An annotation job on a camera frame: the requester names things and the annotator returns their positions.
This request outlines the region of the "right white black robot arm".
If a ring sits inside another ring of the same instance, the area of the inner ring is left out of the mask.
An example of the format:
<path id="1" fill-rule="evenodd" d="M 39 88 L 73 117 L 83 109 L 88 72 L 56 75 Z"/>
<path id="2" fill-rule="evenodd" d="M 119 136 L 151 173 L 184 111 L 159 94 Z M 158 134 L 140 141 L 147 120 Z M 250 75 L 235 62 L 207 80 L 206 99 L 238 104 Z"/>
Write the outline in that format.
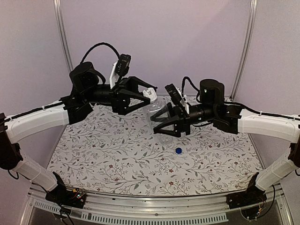
<path id="1" fill-rule="evenodd" d="M 214 79 L 200 81 L 199 104 L 189 105 L 173 84 L 165 87 L 171 97 L 170 118 L 154 127 L 155 134 L 180 137 L 190 134 L 191 125 L 203 122 L 226 133 L 266 135 L 290 142 L 289 149 L 269 167 L 254 175 L 242 200 L 253 204 L 261 192 L 300 166 L 300 117 L 255 111 L 240 103 L 225 101 L 225 87 Z"/>

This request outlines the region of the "small clear bottle white cap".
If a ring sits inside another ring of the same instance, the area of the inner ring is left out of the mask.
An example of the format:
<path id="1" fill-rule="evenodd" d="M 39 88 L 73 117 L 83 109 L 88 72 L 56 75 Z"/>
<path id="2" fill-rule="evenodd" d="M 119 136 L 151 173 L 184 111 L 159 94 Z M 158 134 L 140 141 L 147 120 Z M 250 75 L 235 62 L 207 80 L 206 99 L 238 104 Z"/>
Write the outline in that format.
<path id="1" fill-rule="evenodd" d="M 164 100 L 158 97 L 150 97 L 150 104 L 144 107 L 146 120 L 156 141 L 161 145 L 169 145 L 173 137 L 164 134 L 155 134 L 154 128 L 170 118 Z"/>

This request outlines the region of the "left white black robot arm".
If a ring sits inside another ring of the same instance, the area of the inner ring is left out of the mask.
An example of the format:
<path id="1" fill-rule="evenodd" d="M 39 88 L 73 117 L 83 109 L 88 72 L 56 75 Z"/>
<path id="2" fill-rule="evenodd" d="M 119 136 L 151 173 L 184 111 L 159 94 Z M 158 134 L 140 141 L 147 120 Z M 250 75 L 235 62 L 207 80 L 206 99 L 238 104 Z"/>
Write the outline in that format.
<path id="1" fill-rule="evenodd" d="M 81 122 L 93 111 L 93 106 L 110 106 L 114 113 L 126 115 L 150 104 L 138 87 L 157 88 L 141 79 L 125 77 L 128 60 L 114 63 L 110 83 L 96 71 L 89 61 L 80 63 L 69 76 L 73 85 L 71 94 L 49 105 L 13 116 L 0 115 L 0 167 L 12 170 L 39 184 L 59 203 L 66 203 L 70 194 L 60 176 L 46 170 L 25 154 L 19 141 L 50 128 Z"/>

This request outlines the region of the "white sports bottle cap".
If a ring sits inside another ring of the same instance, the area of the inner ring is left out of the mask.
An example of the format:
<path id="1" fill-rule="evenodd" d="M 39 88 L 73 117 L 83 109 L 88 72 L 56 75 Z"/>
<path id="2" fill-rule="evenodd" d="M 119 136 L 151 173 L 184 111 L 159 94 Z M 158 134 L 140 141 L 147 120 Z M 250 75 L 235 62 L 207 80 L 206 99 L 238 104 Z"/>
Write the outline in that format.
<path id="1" fill-rule="evenodd" d="M 152 87 L 144 90 L 142 93 L 143 93 L 143 96 L 146 98 L 149 98 L 151 102 L 153 102 L 157 99 L 156 90 Z"/>

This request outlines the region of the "blue bottle cap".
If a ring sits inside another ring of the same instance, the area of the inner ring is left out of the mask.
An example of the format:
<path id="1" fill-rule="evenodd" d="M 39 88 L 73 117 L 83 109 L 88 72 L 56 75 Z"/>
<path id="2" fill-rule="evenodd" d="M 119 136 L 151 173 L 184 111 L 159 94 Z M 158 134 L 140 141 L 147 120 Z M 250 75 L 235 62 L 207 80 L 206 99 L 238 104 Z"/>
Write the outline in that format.
<path id="1" fill-rule="evenodd" d="M 175 149 L 176 154 L 182 154 L 182 148 L 176 148 Z"/>

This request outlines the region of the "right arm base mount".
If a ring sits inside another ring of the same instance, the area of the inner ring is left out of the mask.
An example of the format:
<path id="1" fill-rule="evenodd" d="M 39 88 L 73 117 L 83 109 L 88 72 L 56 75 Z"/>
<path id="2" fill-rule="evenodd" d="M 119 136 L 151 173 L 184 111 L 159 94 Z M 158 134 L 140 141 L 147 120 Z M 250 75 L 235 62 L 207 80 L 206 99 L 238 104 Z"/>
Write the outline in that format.
<path id="1" fill-rule="evenodd" d="M 266 200 L 265 191 L 261 191 L 256 187 L 226 196 L 226 203 L 229 208 L 239 208 L 242 216 L 248 220 L 257 219 L 260 216 Z"/>

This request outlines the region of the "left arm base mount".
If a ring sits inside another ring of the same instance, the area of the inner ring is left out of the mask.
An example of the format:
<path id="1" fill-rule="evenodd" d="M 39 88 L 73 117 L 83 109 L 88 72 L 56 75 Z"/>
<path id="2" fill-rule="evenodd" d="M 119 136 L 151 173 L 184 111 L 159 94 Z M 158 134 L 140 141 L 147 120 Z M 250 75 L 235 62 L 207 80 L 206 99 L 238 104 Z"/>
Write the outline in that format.
<path id="1" fill-rule="evenodd" d="M 68 190 L 61 177 L 55 172 L 53 174 L 57 179 L 58 185 L 54 190 L 46 192 L 45 199 L 57 205 L 83 209 L 86 201 L 86 192 L 79 188 Z"/>

